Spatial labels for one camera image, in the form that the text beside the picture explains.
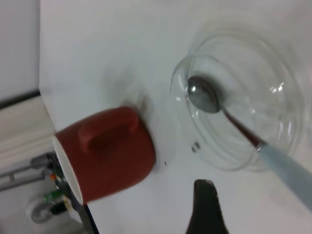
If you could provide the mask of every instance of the mug handle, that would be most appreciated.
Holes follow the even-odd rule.
[[[84,153],[89,153],[92,140],[98,136],[103,136],[109,130],[117,127],[124,127],[129,133],[133,133],[137,130],[138,125],[137,113],[131,108],[123,106],[110,110],[100,114],[79,129],[80,147]]]

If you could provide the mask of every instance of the white surface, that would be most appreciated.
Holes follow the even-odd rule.
[[[41,97],[0,110],[0,168],[52,151],[54,132]]]
[[[298,16],[292,9],[309,12],[297,3],[41,0],[40,90],[56,129],[127,101],[144,109],[156,145],[145,180],[88,204],[100,233],[184,233],[199,178],[215,183],[232,234],[311,233],[312,215],[273,174],[224,173],[194,155],[169,103],[173,69],[209,16],[237,10],[279,24]],[[312,169],[303,145],[296,159]]]
[[[39,85],[39,0],[0,1],[0,100]]]

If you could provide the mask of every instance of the black object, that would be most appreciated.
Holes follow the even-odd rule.
[[[19,96],[11,97],[9,99],[6,99],[0,102],[0,110],[7,108],[9,106],[15,105],[17,103],[20,103],[22,101],[26,101],[28,99],[38,97],[38,96],[40,96],[39,89],[28,92],[28,93],[24,93]]]
[[[59,202],[57,204],[55,204],[54,206],[52,206],[50,208],[50,211],[53,215],[59,215],[65,211],[67,211],[67,208],[65,206],[65,202]]]
[[[194,183],[193,214],[187,234],[229,234],[225,227],[216,188],[212,181]]]

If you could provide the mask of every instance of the light blue handle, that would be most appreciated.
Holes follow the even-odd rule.
[[[271,145],[264,145],[259,154],[260,159],[312,212],[312,174],[287,154]]]

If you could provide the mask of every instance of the white wall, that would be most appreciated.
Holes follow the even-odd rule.
[[[0,100],[39,85],[39,0],[0,0]]]

